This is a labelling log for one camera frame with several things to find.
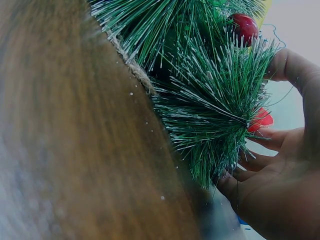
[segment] artificial pine branch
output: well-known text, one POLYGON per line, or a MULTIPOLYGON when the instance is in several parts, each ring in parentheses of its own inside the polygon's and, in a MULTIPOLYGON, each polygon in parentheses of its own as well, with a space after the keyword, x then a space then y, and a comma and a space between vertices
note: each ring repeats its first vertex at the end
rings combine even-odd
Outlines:
POLYGON ((248 127, 265 104, 261 86, 277 47, 262 39, 239 45, 228 16, 259 16, 264 0, 89 1, 102 30, 121 38, 152 77, 154 110, 193 178, 208 188, 213 176, 232 171, 239 151, 248 151, 248 127))
POLYGON ((178 46, 170 81, 153 80, 159 93, 154 109, 204 188, 213 176, 234 169, 240 150, 248 152, 247 128, 266 101, 259 99, 260 88, 277 48, 266 48, 262 39, 238 48, 236 41, 227 38, 217 51, 195 30, 187 46, 178 46))
POLYGON ((118 36, 121 46, 147 72, 152 70, 158 53, 164 52, 168 35, 175 37, 205 19, 212 9, 225 13, 261 16, 265 0, 88 0, 92 15, 102 31, 118 36))

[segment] pine wreath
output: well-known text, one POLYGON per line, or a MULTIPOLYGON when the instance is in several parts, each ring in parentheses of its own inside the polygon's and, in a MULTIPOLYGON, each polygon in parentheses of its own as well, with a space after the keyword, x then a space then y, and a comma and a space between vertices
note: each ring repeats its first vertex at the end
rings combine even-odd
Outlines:
POLYGON ((278 46, 240 36, 234 13, 264 14, 264 0, 89 0, 126 64, 151 93, 172 144, 202 187, 248 152, 264 79, 278 46))

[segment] wire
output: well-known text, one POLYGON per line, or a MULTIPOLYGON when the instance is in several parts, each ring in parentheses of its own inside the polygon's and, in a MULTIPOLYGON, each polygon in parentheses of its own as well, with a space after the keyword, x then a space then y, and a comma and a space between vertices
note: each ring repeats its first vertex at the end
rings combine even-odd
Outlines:
POLYGON ((284 49, 287 47, 286 43, 284 41, 282 41, 279 36, 277 35, 276 31, 277 31, 277 27, 273 24, 267 23, 267 24, 262 24, 264 26, 272 26, 273 27, 273 34, 274 36, 279 40, 280 43, 283 44, 283 47, 280 47, 279 49, 284 49))

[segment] wooden surface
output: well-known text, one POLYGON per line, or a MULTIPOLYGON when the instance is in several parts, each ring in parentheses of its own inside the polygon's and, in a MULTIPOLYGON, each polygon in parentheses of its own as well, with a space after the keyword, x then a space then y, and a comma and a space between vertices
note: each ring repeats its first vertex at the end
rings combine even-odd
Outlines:
POLYGON ((0 1, 1 240, 197 240, 204 201, 85 0, 0 1))

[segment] blue object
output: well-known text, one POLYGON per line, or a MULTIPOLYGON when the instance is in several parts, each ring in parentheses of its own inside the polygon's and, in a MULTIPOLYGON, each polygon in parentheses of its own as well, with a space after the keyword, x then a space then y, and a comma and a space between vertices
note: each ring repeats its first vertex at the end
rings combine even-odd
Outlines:
POLYGON ((237 217, 238 217, 238 220, 239 220, 239 223, 240 223, 240 224, 242 224, 242 225, 248 225, 248 226, 249 226, 249 224, 246 223, 245 221, 243 221, 239 216, 237 216, 237 217))

